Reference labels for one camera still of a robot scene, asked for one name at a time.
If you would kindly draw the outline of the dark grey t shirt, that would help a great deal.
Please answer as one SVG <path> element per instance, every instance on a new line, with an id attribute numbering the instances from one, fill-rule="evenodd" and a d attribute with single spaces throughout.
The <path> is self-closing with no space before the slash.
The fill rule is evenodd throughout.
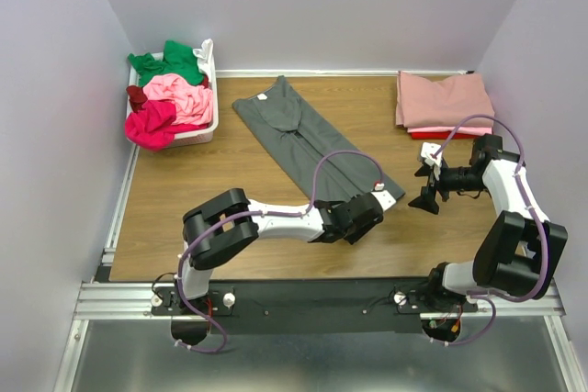
<path id="1" fill-rule="evenodd" d="M 232 108 L 287 176 L 318 200 L 347 201 L 382 182 L 396 200 L 405 190 L 352 144 L 284 76 L 265 91 L 237 99 Z"/>

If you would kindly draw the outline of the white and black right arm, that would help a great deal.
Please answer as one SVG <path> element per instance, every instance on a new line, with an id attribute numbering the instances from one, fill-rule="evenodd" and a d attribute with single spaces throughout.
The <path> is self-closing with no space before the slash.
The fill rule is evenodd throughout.
<path id="1" fill-rule="evenodd" d="M 422 145 L 417 175 L 426 186 L 410 207 L 432 214 L 450 194 L 473 192 L 491 197 L 496 220 L 474 259 L 440 263 L 431 270 L 426 293 L 430 299 L 464 300 L 490 294 L 511 302 L 539 300 L 551 283 L 568 232 L 539 208 L 526 180 L 520 154 L 503 149 L 503 140 L 486 134 L 473 141 L 469 164 L 450 167 L 438 144 Z"/>

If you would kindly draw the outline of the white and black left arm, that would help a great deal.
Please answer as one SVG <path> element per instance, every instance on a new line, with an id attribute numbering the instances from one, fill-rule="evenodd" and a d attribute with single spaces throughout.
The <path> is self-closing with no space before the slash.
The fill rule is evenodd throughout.
<path id="1" fill-rule="evenodd" d="M 175 289 L 181 308 L 201 317 L 212 311 L 206 300 L 213 271 L 257 240 L 295 239 L 307 243 L 354 244 L 383 221 L 396 199 L 382 184 L 348 201 L 312 201 L 307 206 L 264 204 L 232 188 L 189 210 L 183 217 L 184 251 Z"/>

